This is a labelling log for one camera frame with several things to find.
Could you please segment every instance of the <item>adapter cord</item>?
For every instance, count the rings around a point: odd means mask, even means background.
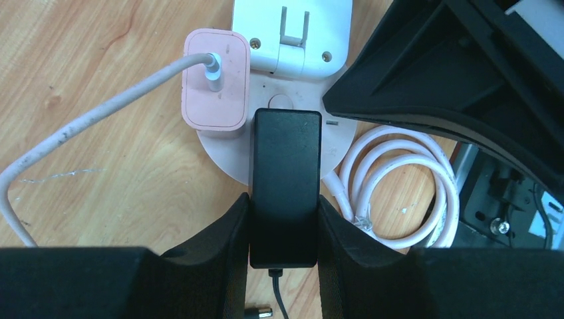
[[[208,71],[215,71],[216,75],[218,68],[221,67],[220,62],[215,60],[215,56],[213,54],[192,54],[184,56],[168,66],[165,66],[162,70],[155,72],[148,78],[145,78],[141,82],[128,88],[124,92],[114,96],[110,100],[107,100],[78,118],[70,121],[67,125],[57,130],[53,135],[43,140],[12,164],[8,165],[8,167],[0,173],[0,211],[2,212],[2,215],[4,215],[4,218],[6,218],[10,227],[14,230],[14,232],[16,232],[18,237],[25,243],[26,246],[36,247],[37,244],[20,222],[18,216],[12,208],[12,205],[10,204],[10,200],[8,199],[8,189],[18,175],[87,128],[121,110],[143,95],[151,92],[159,85],[182,72],[184,69],[197,64],[205,64]]]
[[[268,275],[272,277],[272,289],[274,290],[274,297],[276,298],[276,302],[278,303],[278,307],[280,307],[280,311],[282,312],[282,316],[284,319],[289,319],[288,312],[284,307],[284,302],[282,301],[282,296],[280,294],[280,282],[279,279],[282,277],[283,271],[282,269],[269,269]]]
[[[371,149],[360,161],[358,169],[352,180],[351,192],[349,194],[349,179],[353,169],[353,163],[360,153],[375,139],[389,135],[401,134],[418,140],[421,144],[410,140],[390,140]],[[372,174],[368,174],[371,165],[384,153],[391,150],[408,150],[414,154],[401,155],[384,163]],[[376,189],[378,183],[390,171],[408,164],[423,165],[431,169],[435,179],[436,200],[433,210],[427,221],[415,233],[400,239],[385,239],[379,237],[372,231],[370,220],[370,196]],[[427,134],[395,128],[392,126],[379,126],[361,136],[350,148],[343,160],[340,174],[334,171],[323,178],[331,195],[335,197],[343,217],[357,226],[360,230],[373,239],[392,249],[403,249],[411,247],[424,240],[436,227],[440,235],[431,247],[450,247],[454,241],[454,235],[458,228],[458,217],[460,214],[460,198],[454,179],[452,166],[443,152],[442,148]]]

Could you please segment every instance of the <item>metal connector plug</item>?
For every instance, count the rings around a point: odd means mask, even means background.
[[[245,309],[245,319],[260,319],[272,317],[272,308],[247,308]]]

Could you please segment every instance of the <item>coiled white cable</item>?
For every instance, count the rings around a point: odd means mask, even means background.
[[[351,194],[349,194],[349,179],[355,159],[371,141],[389,134],[410,136],[421,144],[410,140],[390,140],[371,149],[358,165],[352,180]],[[366,178],[370,166],[376,159],[391,150],[408,150],[413,154],[401,155],[384,163]],[[372,231],[370,196],[387,173],[408,164],[423,165],[431,169],[436,186],[435,205],[429,218],[419,230],[401,239],[384,239]],[[460,214],[460,199],[454,172],[442,148],[427,134],[392,126],[373,128],[351,146],[343,160],[339,176],[332,171],[323,178],[323,183],[337,200],[346,220],[392,249],[411,247],[425,239],[437,226],[443,214],[446,214],[444,228],[431,247],[450,247],[452,245]]]

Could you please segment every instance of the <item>cable connector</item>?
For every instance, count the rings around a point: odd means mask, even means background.
[[[208,53],[213,61],[205,64],[206,79],[212,92],[219,92],[223,88],[223,74],[221,73],[221,56],[217,53]]]
[[[272,317],[272,308],[259,308],[259,307],[252,307],[246,308],[245,314],[243,315],[244,319],[261,319],[261,318],[270,318]]]
[[[369,218],[354,216],[354,223],[352,224],[365,233],[372,231],[372,221]]]
[[[349,195],[347,193],[347,189],[342,181],[337,176],[335,171],[330,171],[324,178],[323,183],[329,190],[329,193],[337,200],[339,204],[339,208],[341,208],[341,214],[343,214],[343,218],[347,221],[353,222],[354,221],[354,213],[353,208],[351,207],[351,203],[349,202]]]
[[[272,278],[280,278],[282,277],[283,270],[282,269],[269,269],[268,275]]]

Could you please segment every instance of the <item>round white base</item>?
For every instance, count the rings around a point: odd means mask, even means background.
[[[255,111],[259,108],[268,108],[272,97],[282,94],[287,96],[291,103],[282,98],[283,102],[277,103],[276,107],[287,106],[293,107],[294,110],[314,110],[320,112],[323,117],[321,129],[321,177],[323,178],[328,172],[334,170],[344,158],[356,132],[355,120],[330,115],[325,111],[321,100],[323,94],[341,77],[345,70],[346,68],[342,68],[336,74],[322,81],[275,78],[271,74],[252,70],[249,116],[243,134],[238,138],[219,139],[202,136],[198,133],[202,146],[213,162],[226,174],[245,185],[249,185],[251,123]]]

